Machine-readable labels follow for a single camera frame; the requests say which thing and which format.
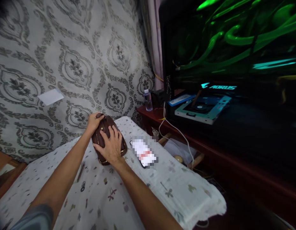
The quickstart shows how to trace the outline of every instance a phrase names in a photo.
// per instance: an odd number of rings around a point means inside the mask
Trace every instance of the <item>leather bag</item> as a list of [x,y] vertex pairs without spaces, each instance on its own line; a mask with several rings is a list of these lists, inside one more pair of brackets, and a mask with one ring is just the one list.
[[[96,118],[99,118],[102,115],[103,115],[102,113],[98,113]],[[115,122],[113,121],[113,119],[110,116],[104,116],[104,118],[100,121],[100,124],[99,124],[98,128],[96,129],[96,131],[94,132],[94,134],[91,137],[92,142],[94,144],[98,144],[102,148],[104,148],[105,147],[105,142],[104,142],[103,137],[100,134],[100,130],[105,132],[107,137],[110,138],[109,126],[113,126],[113,125],[119,131],[119,129],[118,129],[117,125],[115,124]],[[122,142],[121,142],[121,148],[120,148],[121,156],[124,156],[126,154],[127,150],[128,150],[128,148],[127,148],[125,139],[122,136]],[[100,164],[102,164],[102,165],[110,165],[110,163],[107,162],[107,160],[102,156],[102,154],[99,151],[96,150],[96,153],[98,155],[98,161],[99,161]]]

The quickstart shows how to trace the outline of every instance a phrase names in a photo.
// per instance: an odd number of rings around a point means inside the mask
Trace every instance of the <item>bed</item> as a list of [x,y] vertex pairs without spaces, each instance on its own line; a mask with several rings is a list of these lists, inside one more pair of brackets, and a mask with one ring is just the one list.
[[[148,136],[129,117],[115,120],[128,152],[126,162],[175,217],[183,229],[197,221],[226,212],[226,202],[215,186],[176,161],[159,143],[150,140],[158,154],[155,168],[144,169],[132,152],[132,136]],[[31,162],[0,199],[0,229],[10,229],[78,138]],[[75,180],[64,201],[54,229],[144,229],[131,198],[113,167],[102,166],[92,142],[83,157],[79,181]]]

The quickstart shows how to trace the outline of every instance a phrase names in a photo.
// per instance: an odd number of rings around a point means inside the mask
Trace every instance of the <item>human hand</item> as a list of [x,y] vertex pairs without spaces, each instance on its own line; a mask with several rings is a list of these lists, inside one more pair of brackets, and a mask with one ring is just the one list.
[[104,118],[104,115],[102,115],[99,118],[96,118],[97,114],[99,114],[99,112],[97,113],[92,113],[89,118],[88,118],[88,123],[87,123],[87,127],[86,130],[90,131],[90,132],[94,132],[96,131],[96,129],[98,128],[100,121]]
[[95,149],[98,150],[102,156],[114,167],[122,159],[120,150],[121,150],[121,141],[122,134],[119,132],[115,126],[109,126],[110,139],[107,138],[107,135],[102,130],[100,131],[101,136],[104,139],[105,147],[102,148],[98,144],[93,144]]

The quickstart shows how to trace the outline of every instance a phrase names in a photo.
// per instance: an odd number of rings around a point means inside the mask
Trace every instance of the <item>smartphone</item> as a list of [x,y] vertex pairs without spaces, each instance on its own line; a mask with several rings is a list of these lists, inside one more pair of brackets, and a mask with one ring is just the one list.
[[140,161],[143,168],[154,165],[154,162],[157,161],[157,157],[153,154],[152,149],[147,146],[144,140],[137,139],[134,142],[130,141],[130,144],[132,145],[135,156]]

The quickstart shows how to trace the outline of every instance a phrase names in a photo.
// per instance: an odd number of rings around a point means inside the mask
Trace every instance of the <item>paper note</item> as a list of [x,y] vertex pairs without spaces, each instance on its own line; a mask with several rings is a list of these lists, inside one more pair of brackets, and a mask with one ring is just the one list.
[[38,98],[45,104],[50,105],[64,98],[58,89],[52,89],[46,93],[38,95]]

